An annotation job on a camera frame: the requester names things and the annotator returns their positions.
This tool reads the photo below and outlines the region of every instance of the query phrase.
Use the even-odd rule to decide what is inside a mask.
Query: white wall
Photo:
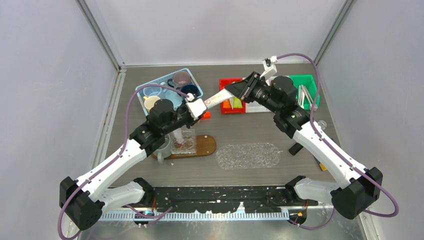
[[[56,240],[59,183],[89,170],[115,69],[75,1],[0,3],[0,239]]]
[[[424,1],[357,1],[320,62],[344,149],[383,172],[400,205],[378,218],[387,240],[422,239]],[[374,208],[391,213],[382,193]]]
[[[344,2],[87,0],[126,65],[260,63],[292,52],[315,57]]]

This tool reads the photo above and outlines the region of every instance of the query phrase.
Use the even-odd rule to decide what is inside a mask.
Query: mug
[[[165,135],[165,143],[162,144],[156,151],[153,152],[157,157],[157,161],[161,164],[164,158],[171,156],[171,137],[169,134]]]
[[[163,81],[160,83],[160,85],[166,85],[166,83]],[[143,89],[143,94],[146,97],[158,96],[159,98],[164,99],[164,93],[167,90],[168,89],[162,88],[160,86],[148,86]]]
[[[193,94],[194,96],[198,97],[200,95],[199,88],[196,85],[193,84],[187,84],[183,86],[180,91],[184,94]]]
[[[147,112],[150,112],[150,109],[152,109],[155,106],[155,103],[160,100],[161,98],[158,96],[144,96],[144,107],[146,108]]]
[[[190,83],[192,77],[190,74],[186,71],[177,71],[172,79],[168,79],[168,85],[170,87],[173,87],[175,89],[180,89],[184,85],[187,85]]]

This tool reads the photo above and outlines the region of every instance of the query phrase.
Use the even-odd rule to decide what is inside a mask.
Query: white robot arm
[[[124,151],[121,146],[90,172],[76,180],[67,177],[60,183],[60,206],[62,207],[71,193],[86,180],[89,180],[89,183],[81,188],[65,210],[80,230],[91,227],[102,213],[127,204],[149,203],[154,197],[154,191],[142,178],[137,178],[121,187],[110,189],[108,187],[128,169],[159,148],[165,142],[166,134],[182,126],[193,126],[207,109],[227,99],[237,97],[246,103],[256,101],[275,113],[273,119],[278,129],[308,149],[327,167],[336,181],[336,183],[321,182],[299,176],[286,184],[286,188],[292,189],[293,194],[300,199],[333,204],[340,214],[348,219],[353,219],[378,199],[380,190],[353,171],[352,167],[349,167],[329,149],[323,139],[326,139],[340,154],[349,159],[355,168],[363,170],[363,173],[372,177],[379,184],[382,182],[383,175],[377,168],[368,170],[364,165],[355,161],[325,133],[321,132],[321,136],[316,134],[309,122],[309,113],[297,105],[297,89],[293,86],[293,81],[283,76],[276,77],[272,82],[269,81],[270,77],[277,72],[276,62],[275,56],[265,59],[263,74],[252,72],[244,80],[227,85],[225,89],[205,101],[190,94],[176,111],[171,101],[159,100],[150,110],[147,121],[130,134]],[[114,161],[117,155],[119,158],[115,162],[90,179],[93,173]]]

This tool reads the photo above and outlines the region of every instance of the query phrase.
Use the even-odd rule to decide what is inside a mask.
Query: green tray
[[[317,94],[317,85],[315,85],[314,77],[312,75],[291,75],[289,77],[293,80],[295,88],[298,89],[300,85],[304,85],[309,91],[312,100],[314,100],[315,95]],[[321,96],[318,96],[318,100],[316,100],[316,107],[320,106],[320,98]],[[305,99],[303,106],[305,110],[310,110],[308,100]]]

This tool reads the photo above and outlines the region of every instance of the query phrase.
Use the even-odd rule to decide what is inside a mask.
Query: black mount
[[[378,168],[366,170],[365,174],[381,186],[383,174]],[[332,191],[331,196],[331,202],[337,212],[352,220],[379,199],[380,189],[361,176],[344,189]]]
[[[203,115],[194,120],[185,100],[177,110],[174,110],[174,105],[170,100],[160,99],[150,110],[146,122],[138,126],[129,135],[129,139],[137,141],[140,148],[145,149],[147,156],[149,156],[165,143],[165,135],[183,126],[190,128],[202,117]]]
[[[275,125],[290,138],[309,121],[309,113],[297,104],[298,90],[289,77],[277,76],[268,86],[259,73],[252,72],[244,80],[225,86],[225,89],[246,103],[256,101],[275,113]]]
[[[129,139],[137,141],[140,144],[140,148],[144,149],[147,156],[149,156],[165,143],[165,135],[183,126],[190,128],[202,117],[203,115],[194,120],[185,100],[183,100],[177,110],[174,110],[174,105],[170,100],[161,99],[150,110],[149,115],[146,117],[146,122],[138,126],[129,135]],[[148,205],[155,196],[153,187],[142,178],[136,178],[134,182],[138,183],[145,191],[140,203]],[[77,182],[69,176],[62,180],[59,189],[59,206],[61,208],[77,188]],[[99,200],[93,202],[89,195],[89,192],[80,190],[65,210],[65,213],[81,231],[90,228],[100,219],[102,207],[105,205],[104,202]]]

